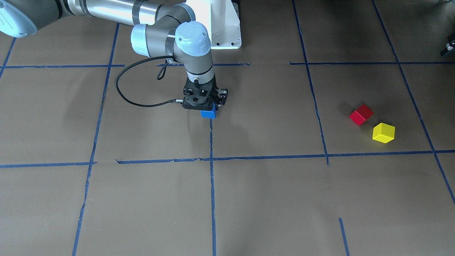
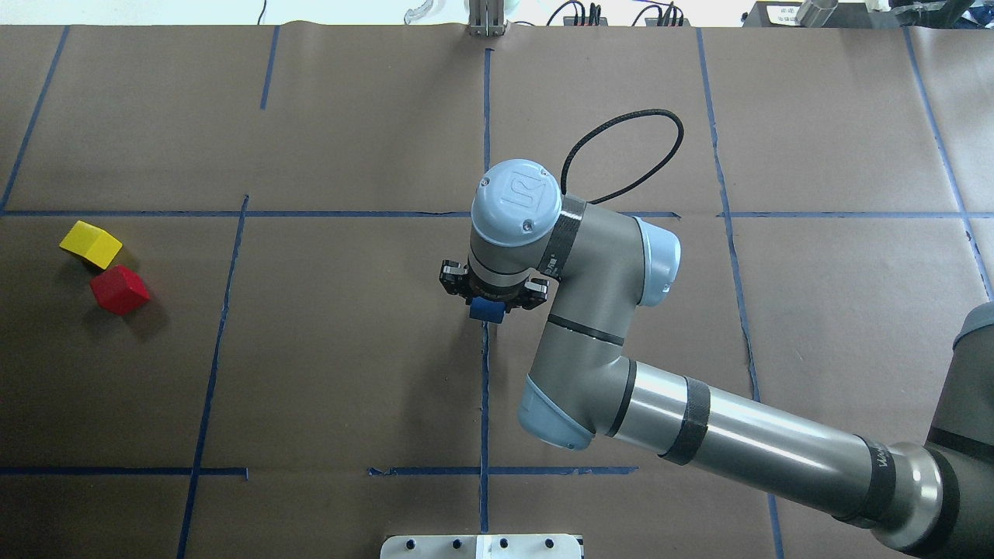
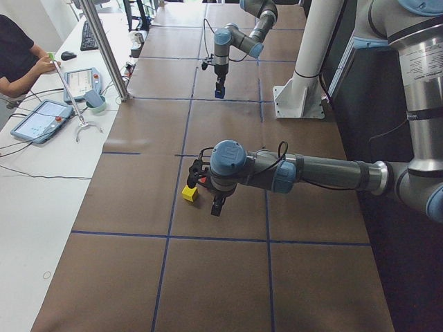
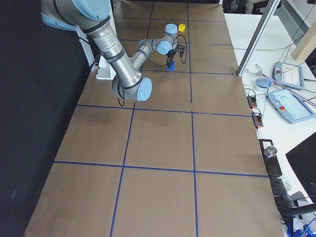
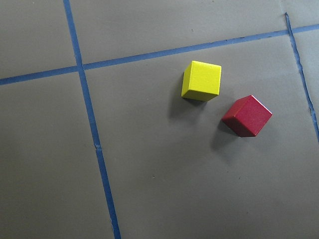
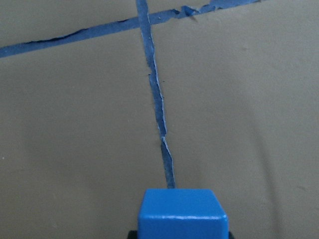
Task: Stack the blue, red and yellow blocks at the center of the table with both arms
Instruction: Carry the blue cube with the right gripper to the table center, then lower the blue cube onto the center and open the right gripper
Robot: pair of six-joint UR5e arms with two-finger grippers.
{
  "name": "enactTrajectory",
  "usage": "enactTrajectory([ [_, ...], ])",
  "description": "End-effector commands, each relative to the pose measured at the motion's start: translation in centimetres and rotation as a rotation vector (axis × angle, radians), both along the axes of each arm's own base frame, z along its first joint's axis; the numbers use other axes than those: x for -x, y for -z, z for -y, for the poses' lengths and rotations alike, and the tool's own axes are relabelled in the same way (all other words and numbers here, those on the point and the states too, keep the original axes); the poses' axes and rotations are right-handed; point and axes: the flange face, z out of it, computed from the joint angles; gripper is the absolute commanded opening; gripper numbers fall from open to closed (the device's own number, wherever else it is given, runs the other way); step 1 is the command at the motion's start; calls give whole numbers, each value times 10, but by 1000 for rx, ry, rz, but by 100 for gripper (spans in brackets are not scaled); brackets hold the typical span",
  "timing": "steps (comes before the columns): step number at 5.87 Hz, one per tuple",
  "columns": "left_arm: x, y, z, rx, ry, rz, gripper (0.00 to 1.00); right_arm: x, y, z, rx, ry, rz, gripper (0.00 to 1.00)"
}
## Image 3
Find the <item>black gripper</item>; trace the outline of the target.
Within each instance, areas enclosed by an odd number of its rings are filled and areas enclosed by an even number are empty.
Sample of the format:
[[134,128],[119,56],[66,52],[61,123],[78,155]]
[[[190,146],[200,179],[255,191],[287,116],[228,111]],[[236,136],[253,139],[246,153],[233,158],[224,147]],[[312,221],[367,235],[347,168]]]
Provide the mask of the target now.
[[235,192],[237,183],[232,181],[209,179],[207,184],[208,191],[213,195],[211,214],[213,216],[220,216],[226,198]]
[[223,64],[223,65],[215,64],[214,72],[215,75],[217,76],[217,81],[215,83],[215,91],[219,92],[219,83],[220,83],[220,91],[225,92],[224,82],[228,74],[228,64]]

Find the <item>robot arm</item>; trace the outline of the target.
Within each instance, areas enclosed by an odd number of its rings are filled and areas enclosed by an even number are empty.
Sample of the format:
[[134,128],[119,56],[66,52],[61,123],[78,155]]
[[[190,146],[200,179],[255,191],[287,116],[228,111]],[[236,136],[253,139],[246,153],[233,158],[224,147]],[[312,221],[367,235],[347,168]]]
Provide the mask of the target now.
[[215,97],[225,96],[225,80],[228,74],[231,46],[257,59],[264,46],[263,41],[278,19],[278,9],[274,1],[240,1],[240,8],[257,19],[255,27],[247,35],[237,24],[229,23],[218,28],[214,34],[214,53],[206,59],[206,63],[214,67],[217,80]]
[[[191,176],[213,195],[211,214],[219,216],[225,200],[234,194],[237,185],[287,194],[295,183],[309,183],[329,190],[355,190],[373,196],[387,196],[411,209],[442,223],[442,1],[356,1],[356,20],[352,31],[355,50],[390,47],[397,51],[406,107],[410,142],[399,143],[412,154],[411,161],[340,160],[303,156],[288,152],[283,140],[280,151],[262,148],[247,151],[235,140],[223,140],[211,149],[207,166]],[[277,119],[321,118],[319,78],[329,44],[345,1],[312,1],[307,25],[292,78],[282,86],[273,87],[273,105]],[[245,12],[259,19],[250,35],[236,24],[228,24],[215,32],[215,54],[204,61],[217,69],[215,97],[224,96],[224,79],[230,47],[258,58],[267,33],[276,25],[278,13],[273,1],[239,1]],[[334,116],[346,157],[357,156],[371,161],[372,142],[364,122],[370,120],[363,111],[344,111],[344,104],[334,100]],[[406,152],[392,156],[406,157]]]

